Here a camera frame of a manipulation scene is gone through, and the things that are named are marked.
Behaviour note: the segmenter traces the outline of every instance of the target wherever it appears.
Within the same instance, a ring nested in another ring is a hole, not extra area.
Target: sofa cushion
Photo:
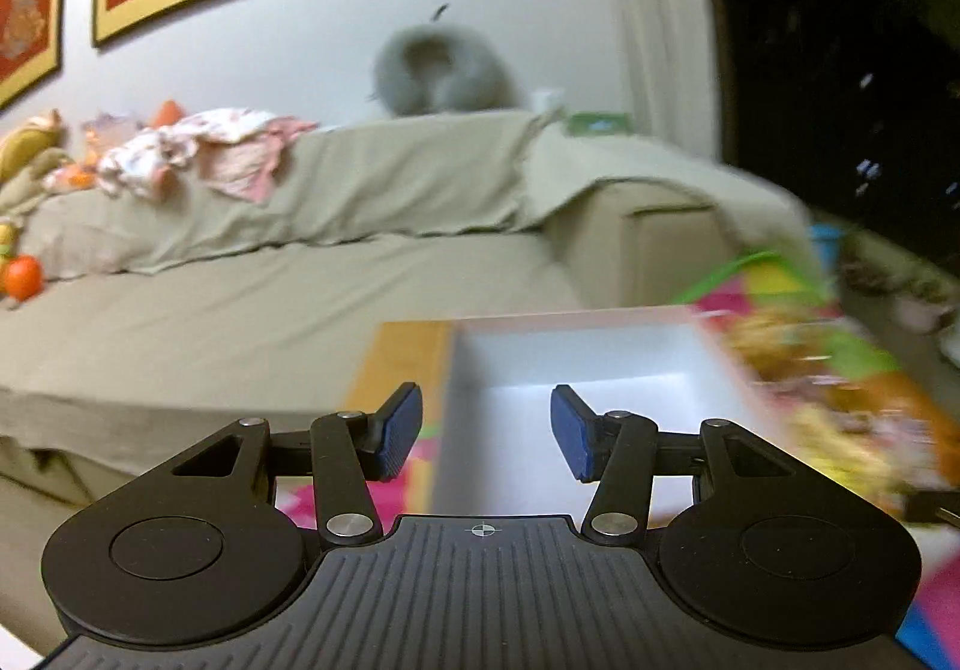
[[[0,312],[0,436],[136,474],[245,415],[338,409],[378,325],[580,309],[539,235],[294,244]]]

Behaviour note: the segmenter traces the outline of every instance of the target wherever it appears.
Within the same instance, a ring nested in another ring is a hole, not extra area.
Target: metal screw
[[[600,534],[606,534],[608,537],[622,537],[624,534],[637,531],[640,524],[632,515],[626,515],[625,512],[605,512],[590,521],[590,526],[594,531],[599,531]]]
[[[373,529],[373,521],[358,512],[343,512],[326,522],[326,530],[338,537],[359,537]]]

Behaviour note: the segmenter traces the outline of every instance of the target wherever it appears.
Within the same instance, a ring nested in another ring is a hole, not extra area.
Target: orange fruit
[[[43,291],[43,268],[32,256],[18,256],[7,264],[4,291],[18,302],[25,302]]]

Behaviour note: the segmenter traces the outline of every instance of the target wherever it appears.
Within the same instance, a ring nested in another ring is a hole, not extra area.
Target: black circular disc
[[[744,531],[743,553],[760,569],[795,581],[839,572],[853,558],[853,541],[839,527],[805,515],[781,515]]]
[[[199,643],[270,614],[304,578],[304,542],[283,513],[176,486],[171,502],[192,500],[189,512],[107,498],[51,537],[43,580],[80,630],[143,646]]]
[[[224,536],[196,518],[152,518],[114,539],[110,555],[121,570],[149,581],[174,581],[205,570],[224,550]]]
[[[840,486],[790,480],[743,478],[677,516],[659,545],[675,595],[764,643],[816,649],[893,633],[920,580],[909,533]]]

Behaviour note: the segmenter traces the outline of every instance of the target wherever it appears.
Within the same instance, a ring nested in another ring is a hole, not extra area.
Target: sofa
[[[0,624],[54,648],[40,554],[59,523],[237,417],[342,409],[382,322],[664,304],[744,249],[810,253],[786,193],[719,165],[630,174],[604,152],[650,163],[641,139],[592,141],[527,112],[395,120],[302,137],[264,207],[189,172],[162,205],[45,202],[21,250],[55,281],[0,312]],[[532,184],[538,154],[575,182]],[[782,228],[738,227],[754,191]]]

